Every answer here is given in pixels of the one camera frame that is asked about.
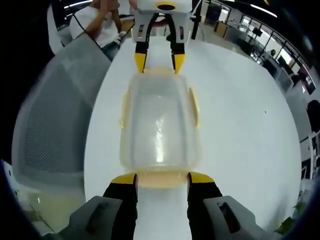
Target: ceiling light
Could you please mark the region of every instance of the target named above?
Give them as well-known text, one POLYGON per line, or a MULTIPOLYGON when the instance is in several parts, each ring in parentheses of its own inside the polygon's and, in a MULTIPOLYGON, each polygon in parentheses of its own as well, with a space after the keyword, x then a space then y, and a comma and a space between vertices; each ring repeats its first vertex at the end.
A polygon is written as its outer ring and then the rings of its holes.
POLYGON ((69 8, 69 7, 73 7, 73 6, 76 6, 76 5, 79 5, 79 4, 86 4, 86 3, 90 3, 90 2, 92 2, 92 0, 76 2, 76 3, 74 3, 74 4, 70 4, 70 5, 68 5, 68 6, 65 6, 65 7, 64 7, 64 9, 67 9, 67 8, 69 8))
POLYGON ((267 13, 267 14, 270 14, 271 16, 274 16, 275 18, 278 17, 278 16, 275 15, 273 12, 270 12, 270 11, 268 11, 268 10, 265 10, 265 9, 263 9, 262 7, 259 7, 259 6, 253 5, 253 4, 250 4, 250 6, 253 7, 253 8, 255 8, 255 9, 259 9, 259 10, 261 10, 261 11, 267 13))

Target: white table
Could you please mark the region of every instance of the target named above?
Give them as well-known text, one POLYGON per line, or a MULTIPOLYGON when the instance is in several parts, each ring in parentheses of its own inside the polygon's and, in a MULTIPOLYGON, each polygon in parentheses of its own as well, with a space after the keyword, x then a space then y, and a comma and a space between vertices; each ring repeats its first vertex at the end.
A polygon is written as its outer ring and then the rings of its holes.
MULTIPOLYGON (((138 72, 134 50, 135 44, 126 40, 95 102, 84 159, 87 201, 125 173, 119 159, 119 119, 123 95, 138 72)), ((163 37, 152 37, 146 68, 172 68, 170 51, 163 37)), ((271 75, 244 56, 194 40, 185 51, 180 74, 195 90, 200 110, 202 162, 195 171, 214 178, 223 195, 251 210, 258 225, 274 230, 293 213, 301 176, 299 138, 286 99, 271 75)), ((179 191, 186 194, 185 188, 179 191)))

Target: office desk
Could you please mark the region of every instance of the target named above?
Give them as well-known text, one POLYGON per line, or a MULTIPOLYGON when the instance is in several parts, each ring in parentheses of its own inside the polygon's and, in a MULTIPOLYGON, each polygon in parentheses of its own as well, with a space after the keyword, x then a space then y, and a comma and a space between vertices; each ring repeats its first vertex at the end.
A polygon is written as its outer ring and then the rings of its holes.
MULTIPOLYGON (((127 39, 95 102, 84 159, 87 201, 126 172, 119 158, 119 119, 129 81, 138 72, 134 51, 127 39)), ((202 162, 195 171, 211 176, 223 195, 251 210, 261 227, 274 230, 293 213, 301 177, 298 133, 286 99, 267 70, 244 56, 195 40, 185 52, 180 74, 195 90, 200 110, 202 162)), ((146 68, 172 68, 170 53, 164 37, 151 37, 146 68)), ((187 196, 182 199, 186 204, 187 196)))

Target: white shirt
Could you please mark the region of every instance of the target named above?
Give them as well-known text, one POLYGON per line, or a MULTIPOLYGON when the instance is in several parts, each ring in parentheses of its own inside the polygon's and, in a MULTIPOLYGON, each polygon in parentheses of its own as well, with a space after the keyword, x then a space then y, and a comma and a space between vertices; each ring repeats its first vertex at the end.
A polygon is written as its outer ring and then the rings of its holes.
MULTIPOLYGON (((99 10, 86 6, 85 8, 77 11, 74 15, 78 19, 79 23, 84 29, 86 29, 89 24, 98 16, 99 10)), ((72 16, 69 24, 70 33, 72 39, 77 38, 80 34, 84 32, 81 26, 78 24, 74 16, 72 16)), ((115 22, 112 19, 111 12, 108 12, 101 24, 101 30, 99 35, 95 38, 96 43, 102 48, 105 45, 112 43, 119 38, 118 29, 115 22)))

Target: transparent plastic box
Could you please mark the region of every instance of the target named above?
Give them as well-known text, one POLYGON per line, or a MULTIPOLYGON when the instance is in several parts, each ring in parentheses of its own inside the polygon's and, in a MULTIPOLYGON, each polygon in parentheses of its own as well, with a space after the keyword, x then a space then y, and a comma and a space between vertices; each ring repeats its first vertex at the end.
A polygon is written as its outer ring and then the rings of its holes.
POLYGON ((135 75, 123 98, 121 164, 143 175, 187 173, 201 159, 198 104, 186 79, 168 69, 135 75))

